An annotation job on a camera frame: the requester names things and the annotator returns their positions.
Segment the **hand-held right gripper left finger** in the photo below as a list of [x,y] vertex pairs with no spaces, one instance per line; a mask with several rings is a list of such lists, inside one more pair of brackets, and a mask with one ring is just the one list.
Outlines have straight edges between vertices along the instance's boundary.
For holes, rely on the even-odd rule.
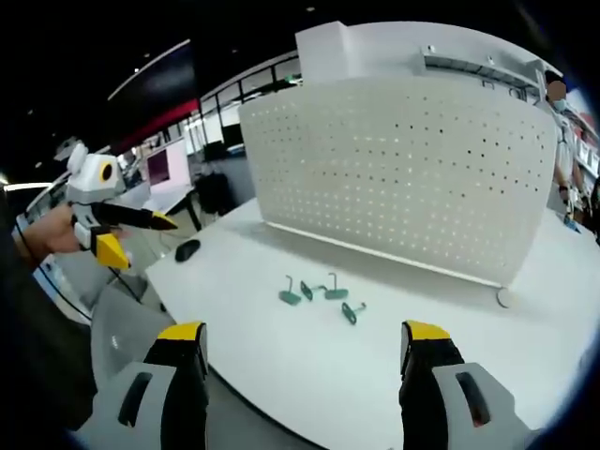
[[141,362],[98,389],[76,442],[81,449],[206,449],[207,375],[206,323],[164,329]]

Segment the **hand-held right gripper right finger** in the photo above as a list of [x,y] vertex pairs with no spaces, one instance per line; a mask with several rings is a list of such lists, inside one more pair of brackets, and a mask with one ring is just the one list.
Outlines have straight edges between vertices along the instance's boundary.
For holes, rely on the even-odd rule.
[[534,440],[514,396],[481,365],[465,362],[441,327],[403,322],[400,362],[405,449],[525,449]]

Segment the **person's left hand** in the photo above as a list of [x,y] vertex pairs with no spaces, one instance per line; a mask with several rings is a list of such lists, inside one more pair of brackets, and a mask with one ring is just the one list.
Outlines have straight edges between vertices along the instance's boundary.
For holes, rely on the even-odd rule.
[[60,204],[37,219],[13,240],[31,271],[35,271],[51,254],[69,254],[82,251],[71,224],[72,209]]

